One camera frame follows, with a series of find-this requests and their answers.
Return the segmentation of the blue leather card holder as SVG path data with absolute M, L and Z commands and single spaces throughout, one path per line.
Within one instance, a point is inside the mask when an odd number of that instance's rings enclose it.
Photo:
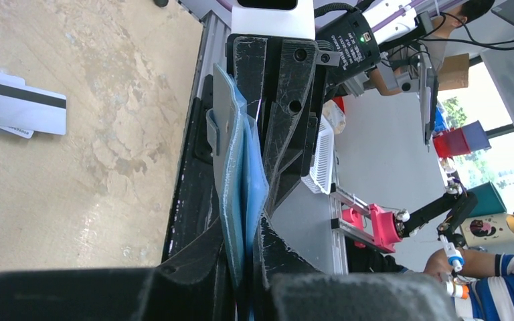
M 232 76 L 213 66 L 213 106 L 206 113 L 218 211 L 234 289 L 244 285 L 253 242 L 268 198 L 257 122 Z

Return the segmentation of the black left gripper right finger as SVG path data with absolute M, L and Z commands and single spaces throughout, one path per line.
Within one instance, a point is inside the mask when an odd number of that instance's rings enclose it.
M 325 274 L 262 215 L 254 238 L 255 320 L 456 320 L 451 299 L 419 273 Z

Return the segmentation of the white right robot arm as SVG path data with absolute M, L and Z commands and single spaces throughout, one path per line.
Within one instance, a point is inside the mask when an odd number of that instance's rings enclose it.
M 393 45 L 427 33 L 418 1 L 234 1 L 226 70 L 257 121 L 276 208 L 310 172 L 323 104 Z

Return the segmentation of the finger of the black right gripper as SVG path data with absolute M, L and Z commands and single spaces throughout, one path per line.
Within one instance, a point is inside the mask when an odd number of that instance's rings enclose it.
M 263 165 L 270 183 L 265 213 L 270 217 L 280 179 L 280 166 L 300 120 L 308 97 L 315 61 L 318 53 L 316 41 L 310 39 L 284 39 L 279 58 L 277 85 L 268 116 Z
M 234 77 L 246 100 L 246 111 L 254 119 L 258 119 L 264 91 L 267 43 L 265 37 L 238 36 L 234 39 Z

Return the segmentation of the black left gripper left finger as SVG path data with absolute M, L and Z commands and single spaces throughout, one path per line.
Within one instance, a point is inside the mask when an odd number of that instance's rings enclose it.
M 220 221 L 157 267 L 0 273 L 0 320 L 233 320 Z

